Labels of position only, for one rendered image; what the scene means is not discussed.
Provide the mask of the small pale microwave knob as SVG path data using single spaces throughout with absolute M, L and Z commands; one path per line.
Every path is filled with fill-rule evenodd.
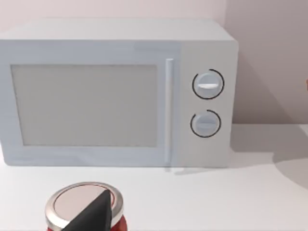
M 221 128 L 220 116 L 212 110 L 194 114 L 190 121 L 192 132 L 201 138 L 210 138 L 216 135 Z

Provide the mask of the pale microwave door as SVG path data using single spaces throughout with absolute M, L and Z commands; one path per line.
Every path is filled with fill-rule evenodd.
M 168 58 L 174 59 L 172 157 L 179 127 L 178 42 L 0 39 L 5 163 L 167 167 Z

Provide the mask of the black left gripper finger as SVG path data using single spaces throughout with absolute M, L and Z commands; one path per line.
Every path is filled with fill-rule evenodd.
M 64 231 L 110 231 L 111 192 L 104 190 L 65 226 Z

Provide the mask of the pale microwave oven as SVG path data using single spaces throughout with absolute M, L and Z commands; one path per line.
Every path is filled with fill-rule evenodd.
M 218 23 L 209 19 L 169 18 L 47 18 L 0 33 L 0 39 L 39 40 L 150 40 L 180 44 L 178 134 L 170 167 L 225 167 L 229 160 L 239 44 Z M 195 95 L 196 74 L 214 69 L 224 78 L 223 92 L 204 100 Z M 196 136 L 190 127 L 194 114 L 215 111 L 219 132 Z

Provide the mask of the red can with silver top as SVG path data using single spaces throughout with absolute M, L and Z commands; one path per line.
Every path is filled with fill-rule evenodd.
M 62 231 L 78 213 L 105 190 L 109 190 L 111 194 L 111 231 L 128 231 L 121 192 L 103 182 L 78 182 L 55 192 L 45 206 L 47 231 Z

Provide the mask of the large pale microwave knob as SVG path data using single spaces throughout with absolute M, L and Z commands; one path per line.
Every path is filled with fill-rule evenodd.
M 222 74 L 214 69 L 196 74 L 192 81 L 192 89 L 195 95 L 204 100 L 218 97 L 223 92 L 224 85 L 225 81 Z

